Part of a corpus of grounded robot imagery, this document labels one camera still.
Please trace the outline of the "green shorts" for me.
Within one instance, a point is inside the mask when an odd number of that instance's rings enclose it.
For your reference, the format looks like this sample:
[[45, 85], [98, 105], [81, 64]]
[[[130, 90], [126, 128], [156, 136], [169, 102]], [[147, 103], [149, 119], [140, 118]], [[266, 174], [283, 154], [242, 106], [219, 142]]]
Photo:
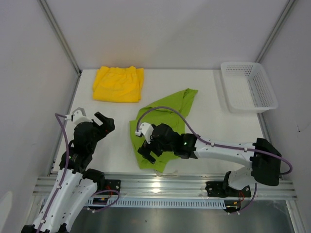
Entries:
[[[166, 96], [162, 99], [159, 99], [155, 102], [150, 103], [149, 105], [141, 108], [138, 111], [137, 117], [135, 120], [129, 122], [130, 124], [130, 137], [137, 159], [138, 167], [140, 169], [152, 169], [159, 172], [163, 172], [166, 164], [171, 160], [179, 159], [178, 156], [174, 155], [172, 152], [164, 152], [161, 156], [157, 157], [154, 153], [151, 153], [151, 156], [155, 158], [155, 163], [152, 164], [148, 160], [144, 159], [142, 155], [138, 153], [139, 147], [142, 146], [144, 139], [135, 135], [136, 126], [139, 118], [148, 110], [159, 107], [166, 106], [178, 111], [183, 117], [187, 117], [190, 113], [193, 101], [197, 95], [198, 90], [195, 89], [185, 89], [169, 96]], [[140, 123], [149, 123], [159, 125], [161, 123], [169, 125], [175, 132], [181, 134], [185, 132], [185, 123], [181, 117], [172, 110], [169, 109], [155, 109], [150, 113], [145, 115]]]

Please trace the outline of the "yellow shorts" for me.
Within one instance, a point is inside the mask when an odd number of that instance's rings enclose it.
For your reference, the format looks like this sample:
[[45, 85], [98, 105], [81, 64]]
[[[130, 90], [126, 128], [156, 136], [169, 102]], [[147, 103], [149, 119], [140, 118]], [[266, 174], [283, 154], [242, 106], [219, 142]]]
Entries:
[[139, 102], [143, 83], [143, 68], [101, 67], [93, 83], [93, 99], [116, 103]]

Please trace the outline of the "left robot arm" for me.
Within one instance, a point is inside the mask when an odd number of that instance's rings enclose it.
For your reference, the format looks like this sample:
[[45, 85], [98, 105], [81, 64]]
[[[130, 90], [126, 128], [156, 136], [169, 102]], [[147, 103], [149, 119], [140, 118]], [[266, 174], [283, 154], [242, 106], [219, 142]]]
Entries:
[[95, 117], [101, 122], [98, 124], [88, 118], [82, 108], [71, 115], [55, 114], [55, 117], [75, 125], [73, 139], [68, 140], [61, 123], [66, 151], [62, 155], [56, 181], [38, 217], [31, 225], [23, 226], [23, 233], [68, 233], [92, 196], [120, 196], [119, 189], [108, 188], [103, 172], [87, 168], [98, 142], [114, 131], [114, 119], [96, 112]]

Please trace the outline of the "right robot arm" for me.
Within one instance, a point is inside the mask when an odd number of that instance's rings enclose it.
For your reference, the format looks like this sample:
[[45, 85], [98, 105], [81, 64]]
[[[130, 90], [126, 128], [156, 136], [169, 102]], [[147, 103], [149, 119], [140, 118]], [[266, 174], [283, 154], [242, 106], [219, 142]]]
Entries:
[[218, 159], [242, 165], [242, 168], [226, 173], [222, 191], [228, 196], [250, 184], [279, 184], [281, 154], [264, 138], [257, 138], [255, 143], [223, 143], [204, 140], [193, 133], [179, 134], [163, 123], [146, 122], [139, 126], [135, 135], [144, 137], [138, 153], [152, 164], [156, 162], [152, 153], [160, 157], [171, 152], [182, 159]]

